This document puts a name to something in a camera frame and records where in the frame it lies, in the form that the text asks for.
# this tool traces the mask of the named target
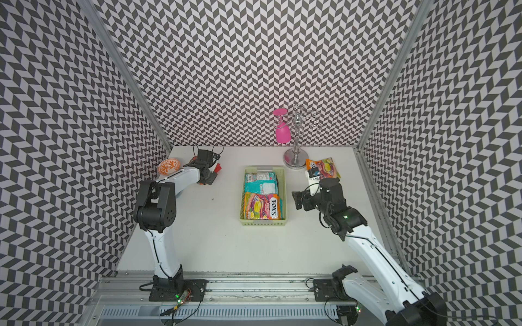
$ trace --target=silver stand base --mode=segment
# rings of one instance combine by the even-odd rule
[[[308,153],[303,150],[300,150],[297,154],[293,152],[293,148],[286,151],[283,155],[284,164],[295,170],[300,168],[304,168],[306,165],[306,159],[308,158]]]

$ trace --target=light green basket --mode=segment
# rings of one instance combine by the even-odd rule
[[[245,169],[246,173],[274,172],[277,177],[277,187],[281,198],[281,219],[280,220],[247,220],[243,218],[245,206],[245,175],[243,175],[243,194],[241,196],[241,210],[239,219],[243,225],[264,225],[264,226],[283,226],[287,223],[287,184],[284,179],[284,167],[282,166],[249,166]]]

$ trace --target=orange snack bag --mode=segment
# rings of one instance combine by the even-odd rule
[[[320,161],[312,161],[306,159],[306,169],[310,170],[311,168],[318,168],[319,171],[316,172],[316,176],[319,176],[320,179],[324,178],[339,178],[341,179],[341,175],[337,172],[335,168],[334,161],[331,158],[327,158]]]

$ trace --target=candy bag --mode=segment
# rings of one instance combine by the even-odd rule
[[[243,213],[246,220],[280,220],[280,198],[275,194],[260,195],[246,192]]]
[[[245,192],[261,195],[278,194],[276,174],[274,172],[246,173]]]
[[[320,161],[312,161],[306,159],[306,169],[310,170],[311,168],[318,168],[318,171],[314,173],[315,176],[319,176],[320,179],[324,178],[339,178],[341,179],[341,175],[337,172],[335,168],[334,161],[331,158],[327,158]]]

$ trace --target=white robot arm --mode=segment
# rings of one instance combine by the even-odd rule
[[[332,274],[332,290],[338,299],[357,300],[387,326],[446,325],[442,297],[428,294],[415,282],[377,240],[363,216],[346,206],[339,180],[323,179],[319,190],[313,196],[293,191],[295,208],[318,209],[331,231],[361,257],[382,288],[373,286],[354,267],[343,265]]]
[[[173,176],[156,182],[160,187],[166,183],[174,184],[175,194],[179,194],[187,186],[199,181],[199,169],[195,167],[184,167]],[[152,199],[151,202],[159,202],[159,199]],[[174,250],[174,234],[168,229],[163,232],[158,230],[145,230],[145,235],[149,239],[150,248],[154,253],[155,269],[154,274],[160,278],[168,279],[174,277],[180,270],[181,264],[178,261]]]
[[[145,232],[155,260],[154,277],[147,284],[152,284],[152,289],[140,287],[150,291],[149,301],[176,301],[190,286],[183,279],[183,267],[175,254],[174,234],[169,228],[176,218],[176,195],[194,183],[211,185],[216,178],[214,169],[218,160],[218,154],[198,150],[197,158],[174,175],[140,183],[134,220]],[[206,281],[191,280],[190,283],[204,288]]]

